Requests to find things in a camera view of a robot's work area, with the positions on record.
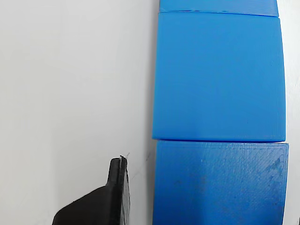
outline blue block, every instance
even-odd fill
[[[158,141],[153,225],[282,225],[288,144]]]
[[[284,141],[279,18],[160,13],[153,138]]]
[[[160,0],[161,12],[214,12],[278,17],[276,0]]]

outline black plastic piece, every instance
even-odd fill
[[[111,160],[108,181],[61,209],[52,225],[129,225],[130,197],[127,160]]]

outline blue plastic tile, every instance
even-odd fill
[[[153,138],[284,141],[280,20],[160,13]]]
[[[153,225],[282,225],[288,144],[158,141]]]
[[[276,0],[161,0],[161,12],[214,12],[278,17]]]

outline black object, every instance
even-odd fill
[[[129,225],[130,197],[127,160],[111,160],[108,181],[61,209],[52,225]]]

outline white background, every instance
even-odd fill
[[[51,225],[128,156],[131,224],[151,225],[158,0],[0,0],[0,224]],[[300,217],[300,1],[278,0],[290,143],[285,225]]]

